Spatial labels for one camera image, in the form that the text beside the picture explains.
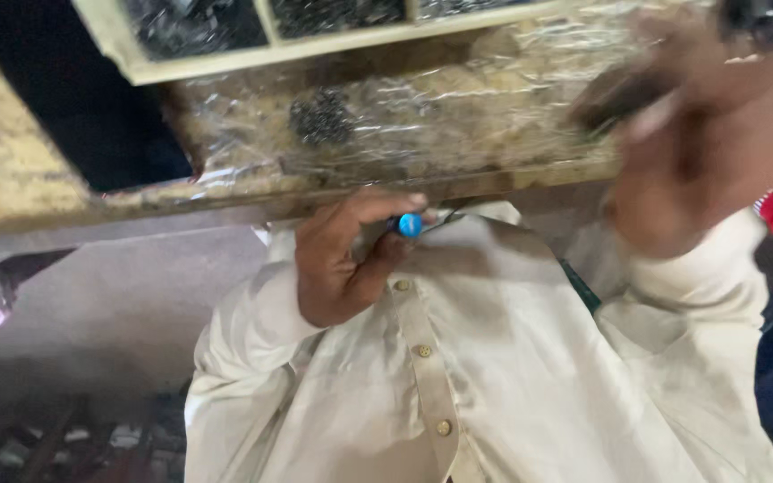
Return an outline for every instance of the fingernail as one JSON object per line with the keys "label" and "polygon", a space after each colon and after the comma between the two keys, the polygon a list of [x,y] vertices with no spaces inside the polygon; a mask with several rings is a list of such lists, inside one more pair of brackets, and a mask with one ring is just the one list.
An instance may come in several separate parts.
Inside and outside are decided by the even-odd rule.
{"label": "fingernail", "polygon": [[429,203],[429,197],[425,196],[424,193],[421,192],[415,192],[410,196],[411,203],[414,203],[417,206],[424,206]]}

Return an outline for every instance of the man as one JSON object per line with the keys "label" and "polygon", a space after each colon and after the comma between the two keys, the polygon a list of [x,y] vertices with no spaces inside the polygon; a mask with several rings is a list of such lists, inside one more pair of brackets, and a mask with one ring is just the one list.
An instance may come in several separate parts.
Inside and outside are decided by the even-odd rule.
{"label": "man", "polygon": [[660,48],[679,87],[618,133],[624,298],[593,320],[502,206],[413,249],[387,233],[358,263],[362,226],[426,206],[363,189],[276,234],[271,263],[217,308],[187,480],[773,481],[748,209],[773,183],[773,59]]}

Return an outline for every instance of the wooden plank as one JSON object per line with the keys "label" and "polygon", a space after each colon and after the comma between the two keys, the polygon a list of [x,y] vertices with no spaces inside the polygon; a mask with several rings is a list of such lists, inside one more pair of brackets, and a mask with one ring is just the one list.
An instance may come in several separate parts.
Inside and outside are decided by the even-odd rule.
{"label": "wooden plank", "polygon": [[408,20],[390,26],[359,28],[336,34],[280,38],[276,32],[268,2],[256,0],[255,6],[270,41],[269,45],[185,59],[150,60],[133,33],[131,19],[123,10],[122,2],[73,0],[73,4],[101,53],[113,60],[121,74],[133,85],[206,76],[256,65],[304,59],[335,51],[453,34],[523,19],[548,17],[560,10],[558,0],[548,0],[537,4],[493,8],[430,21]]}

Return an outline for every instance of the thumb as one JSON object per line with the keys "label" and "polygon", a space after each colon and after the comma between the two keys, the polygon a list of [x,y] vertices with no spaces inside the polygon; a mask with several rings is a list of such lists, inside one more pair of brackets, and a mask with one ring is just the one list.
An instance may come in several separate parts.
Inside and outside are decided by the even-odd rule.
{"label": "thumb", "polygon": [[381,236],[345,286],[346,302],[359,304],[360,311],[377,302],[387,278],[410,251],[410,241],[398,233],[391,231]]}

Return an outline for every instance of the white shirt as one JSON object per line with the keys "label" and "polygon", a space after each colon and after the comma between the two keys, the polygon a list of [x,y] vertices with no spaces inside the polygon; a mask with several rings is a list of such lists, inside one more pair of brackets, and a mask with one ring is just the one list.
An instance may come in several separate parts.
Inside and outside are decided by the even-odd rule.
{"label": "white shirt", "polygon": [[680,258],[630,259],[595,320],[531,232],[480,216],[425,233],[379,302],[322,333],[293,262],[271,263],[199,340],[187,482],[773,481],[763,234],[741,212]]}

